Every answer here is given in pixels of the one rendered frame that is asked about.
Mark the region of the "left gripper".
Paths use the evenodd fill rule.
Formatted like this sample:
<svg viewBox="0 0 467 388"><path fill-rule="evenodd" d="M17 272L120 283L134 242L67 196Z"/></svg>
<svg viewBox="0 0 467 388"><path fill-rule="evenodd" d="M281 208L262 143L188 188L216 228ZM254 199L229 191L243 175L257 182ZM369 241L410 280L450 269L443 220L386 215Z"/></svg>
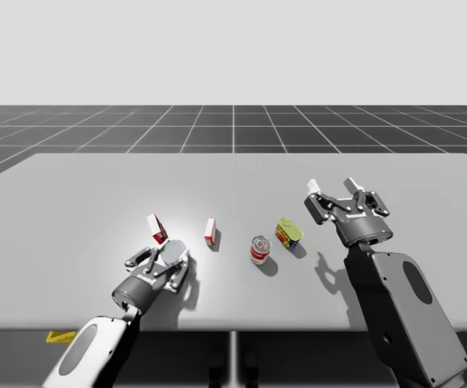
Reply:
<svg viewBox="0 0 467 388"><path fill-rule="evenodd" d="M145 314L153 305L163 289L178 293L189 269L188 251L180 254L162 256L164 266L157 270L157 277L150 273L156 263L160 249L147 247L124 262L128 272L144 265L144 271L131 274L124 279L111 293L113 301L123 310L135 307Z"/></svg>

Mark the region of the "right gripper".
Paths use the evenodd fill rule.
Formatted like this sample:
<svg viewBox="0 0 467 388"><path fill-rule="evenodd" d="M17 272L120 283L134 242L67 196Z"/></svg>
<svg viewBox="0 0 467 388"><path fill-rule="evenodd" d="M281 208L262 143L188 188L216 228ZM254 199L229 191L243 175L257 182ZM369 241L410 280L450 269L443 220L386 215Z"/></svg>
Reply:
<svg viewBox="0 0 467 388"><path fill-rule="evenodd" d="M321 225L335 221L336 232L345 247L357 243L374 245L393 237L384 221L389 210L375 191L366 191L352 177L343 182L352 199L337 200L322 192L315 179L307 183L304 205L314 221Z"/></svg>

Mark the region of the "green and blue rectangular can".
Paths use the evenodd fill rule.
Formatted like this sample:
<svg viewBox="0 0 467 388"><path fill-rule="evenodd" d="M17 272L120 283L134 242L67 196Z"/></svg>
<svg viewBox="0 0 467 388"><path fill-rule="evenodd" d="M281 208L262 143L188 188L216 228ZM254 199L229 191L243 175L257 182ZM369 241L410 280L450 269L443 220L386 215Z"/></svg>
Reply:
<svg viewBox="0 0 467 388"><path fill-rule="evenodd" d="M303 238L303 232L289 217L282 217L278 221L275 234L289 250L293 249Z"/></svg>

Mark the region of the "red and white can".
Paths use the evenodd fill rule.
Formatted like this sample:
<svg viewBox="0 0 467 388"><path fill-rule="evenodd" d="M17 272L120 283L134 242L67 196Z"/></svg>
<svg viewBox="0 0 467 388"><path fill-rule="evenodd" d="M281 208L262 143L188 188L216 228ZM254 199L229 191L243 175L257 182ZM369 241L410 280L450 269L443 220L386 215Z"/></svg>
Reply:
<svg viewBox="0 0 467 388"><path fill-rule="evenodd" d="M267 261L271 251L271 242L268 238L259 235L255 236L250 245L250 258L256 265L262 265Z"/></svg>

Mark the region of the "red and white carton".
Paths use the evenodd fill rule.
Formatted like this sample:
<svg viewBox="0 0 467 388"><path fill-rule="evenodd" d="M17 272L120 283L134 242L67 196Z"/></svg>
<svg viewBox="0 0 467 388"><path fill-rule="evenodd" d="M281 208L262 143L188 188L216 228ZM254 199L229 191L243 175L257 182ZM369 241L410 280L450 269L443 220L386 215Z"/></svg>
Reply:
<svg viewBox="0 0 467 388"><path fill-rule="evenodd" d="M204 231L204 239L208 246L213 247L217 238L217 222L215 218L209 218Z"/></svg>
<svg viewBox="0 0 467 388"><path fill-rule="evenodd" d="M146 217L146 221L148 223L149 231L153 239L158 244L163 244L168 239L168 235L162 223L159 221L158 217L156 216L156 214L151 213L149 216Z"/></svg>

